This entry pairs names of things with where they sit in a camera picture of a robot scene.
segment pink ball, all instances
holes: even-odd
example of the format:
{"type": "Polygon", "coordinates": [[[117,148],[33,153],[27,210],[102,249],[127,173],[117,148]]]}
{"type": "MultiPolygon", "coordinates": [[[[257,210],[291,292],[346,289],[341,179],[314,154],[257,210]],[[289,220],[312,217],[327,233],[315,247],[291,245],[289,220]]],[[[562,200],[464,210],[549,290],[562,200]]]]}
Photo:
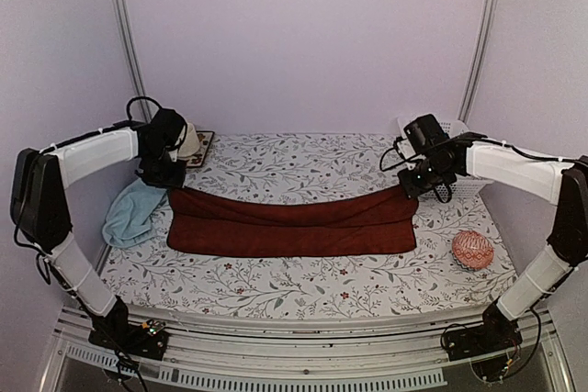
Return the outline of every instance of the pink ball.
{"type": "Polygon", "coordinates": [[[453,238],[453,255],[468,268],[486,268],[494,259],[494,248],[477,231],[461,231],[453,238]]]}

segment dark red cloth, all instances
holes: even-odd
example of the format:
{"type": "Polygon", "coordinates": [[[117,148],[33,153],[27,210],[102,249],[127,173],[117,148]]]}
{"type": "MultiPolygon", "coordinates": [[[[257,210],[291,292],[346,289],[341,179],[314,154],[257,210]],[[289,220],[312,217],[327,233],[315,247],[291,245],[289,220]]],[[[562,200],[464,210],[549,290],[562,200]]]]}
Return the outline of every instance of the dark red cloth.
{"type": "Polygon", "coordinates": [[[278,206],[172,190],[167,237],[180,252],[229,257],[346,256],[409,252],[418,207],[396,186],[342,201],[278,206]]]}

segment light blue towel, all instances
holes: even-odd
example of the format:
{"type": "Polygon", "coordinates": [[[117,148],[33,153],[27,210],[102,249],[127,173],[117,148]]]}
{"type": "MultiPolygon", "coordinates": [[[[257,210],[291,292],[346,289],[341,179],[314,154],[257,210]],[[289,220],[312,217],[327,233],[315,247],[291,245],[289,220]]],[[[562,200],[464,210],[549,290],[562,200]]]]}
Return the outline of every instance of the light blue towel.
{"type": "Polygon", "coordinates": [[[149,216],[165,196],[164,188],[150,187],[138,179],[114,200],[102,236],[108,245],[129,248],[153,237],[149,216]]]}

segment plastic basket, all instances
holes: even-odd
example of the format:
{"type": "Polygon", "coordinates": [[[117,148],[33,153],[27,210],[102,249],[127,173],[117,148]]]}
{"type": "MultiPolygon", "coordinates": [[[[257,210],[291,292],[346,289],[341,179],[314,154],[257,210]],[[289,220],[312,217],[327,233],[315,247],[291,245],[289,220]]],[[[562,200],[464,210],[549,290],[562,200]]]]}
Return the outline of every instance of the plastic basket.
{"type": "MultiPolygon", "coordinates": [[[[401,134],[404,137],[404,128],[408,123],[415,120],[419,116],[414,117],[398,117],[398,127],[400,128],[401,134]]],[[[466,126],[462,121],[439,121],[439,126],[443,129],[450,138],[456,137],[464,132],[469,131],[468,126],[466,126]]],[[[450,185],[451,191],[453,193],[453,197],[474,197],[477,195],[485,185],[492,184],[493,180],[491,179],[482,179],[482,178],[474,178],[472,176],[458,176],[458,180],[450,185]]],[[[447,190],[444,186],[439,186],[437,188],[437,192],[439,195],[446,199],[448,197],[447,190]]],[[[435,194],[433,192],[427,192],[424,195],[419,196],[420,198],[435,198],[435,194]]]]}

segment lavender wall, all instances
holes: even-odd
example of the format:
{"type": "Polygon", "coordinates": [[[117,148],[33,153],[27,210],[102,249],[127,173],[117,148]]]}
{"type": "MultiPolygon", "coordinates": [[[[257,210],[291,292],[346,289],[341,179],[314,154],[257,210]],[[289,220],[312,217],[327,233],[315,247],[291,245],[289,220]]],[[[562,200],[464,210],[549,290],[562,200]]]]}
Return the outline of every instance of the lavender wall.
{"type": "MultiPolygon", "coordinates": [[[[537,151],[588,153],[588,0],[500,0],[469,125],[537,151]]],[[[484,192],[520,271],[555,209],[501,185],[484,192]]],[[[588,268],[549,301],[577,390],[588,390],[588,268]]]]}
{"type": "MultiPolygon", "coordinates": [[[[0,10],[0,390],[32,391],[62,295],[37,275],[34,252],[12,243],[15,159],[123,119],[132,91],[110,0],[0,0],[0,10]]],[[[129,179],[128,167],[115,167],[69,192],[74,232],[92,260],[108,204],[129,179]]]]}
{"type": "Polygon", "coordinates": [[[235,132],[455,118],[483,0],[128,0],[147,92],[235,132]]]}

